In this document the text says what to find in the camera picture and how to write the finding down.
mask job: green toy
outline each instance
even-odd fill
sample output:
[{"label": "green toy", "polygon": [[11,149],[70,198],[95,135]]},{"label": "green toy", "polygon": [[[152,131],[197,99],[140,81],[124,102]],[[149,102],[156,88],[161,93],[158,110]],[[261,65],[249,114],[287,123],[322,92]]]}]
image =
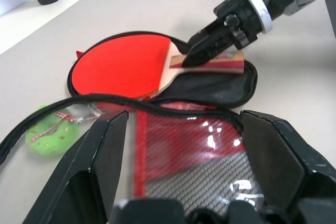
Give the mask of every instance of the green toy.
[{"label": "green toy", "polygon": [[[68,115],[66,118],[71,116],[66,109],[57,113]],[[49,157],[65,153],[78,139],[78,123],[66,118],[53,113],[29,128],[25,137],[29,148]]]}]

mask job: white table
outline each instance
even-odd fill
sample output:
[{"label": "white table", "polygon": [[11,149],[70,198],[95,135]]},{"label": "white table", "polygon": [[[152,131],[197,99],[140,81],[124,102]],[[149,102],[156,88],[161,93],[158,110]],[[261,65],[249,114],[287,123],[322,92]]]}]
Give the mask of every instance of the white table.
[{"label": "white table", "polygon": [[25,0],[0,0],[0,54],[26,38],[79,0],[59,0],[51,5],[40,5],[30,0],[5,15],[1,7],[13,7]]},{"label": "white table", "polygon": [[[213,21],[212,10],[222,1],[81,0],[74,4],[0,55],[0,139],[41,104],[69,96],[66,80],[76,50],[130,30],[188,40]],[[240,109],[287,119],[336,166],[336,43],[324,1],[279,18],[274,30],[260,35],[244,54],[256,66],[259,80],[254,97]],[[125,152],[131,153],[132,145],[127,146]],[[46,162],[30,155],[21,143],[0,168],[0,223],[23,221],[59,160]],[[122,179],[128,176],[124,165]]]}]

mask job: wooden paddle handle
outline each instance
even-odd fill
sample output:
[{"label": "wooden paddle handle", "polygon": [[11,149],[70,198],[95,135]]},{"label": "wooden paddle handle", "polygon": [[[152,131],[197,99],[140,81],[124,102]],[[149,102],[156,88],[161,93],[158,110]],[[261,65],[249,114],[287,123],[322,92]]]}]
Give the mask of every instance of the wooden paddle handle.
[{"label": "wooden paddle handle", "polygon": [[234,53],[223,52],[209,62],[194,68],[182,68],[182,62],[186,55],[173,56],[169,68],[183,69],[183,72],[244,72],[244,55],[238,51]]}]

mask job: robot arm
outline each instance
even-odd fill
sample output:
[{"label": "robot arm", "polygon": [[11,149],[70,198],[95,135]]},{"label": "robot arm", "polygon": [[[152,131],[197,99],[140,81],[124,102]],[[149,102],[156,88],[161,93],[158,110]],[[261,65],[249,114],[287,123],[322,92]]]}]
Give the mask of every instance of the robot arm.
[{"label": "robot arm", "polygon": [[272,30],[272,21],[292,15],[315,0],[226,0],[215,7],[217,19],[191,37],[183,67],[206,63],[231,45],[239,50]]}]

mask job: green plush ball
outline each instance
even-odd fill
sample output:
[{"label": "green plush ball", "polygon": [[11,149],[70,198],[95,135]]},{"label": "green plush ball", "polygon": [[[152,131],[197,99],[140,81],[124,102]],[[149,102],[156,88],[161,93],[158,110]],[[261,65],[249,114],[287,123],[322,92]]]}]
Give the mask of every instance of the green plush ball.
[{"label": "green plush ball", "polygon": [[45,132],[61,120],[60,117],[51,114],[26,131],[26,143],[29,148],[42,156],[57,156],[65,153],[78,139],[78,123],[63,120],[57,127],[52,129],[46,135],[41,136],[35,142],[30,142],[35,136]]}]

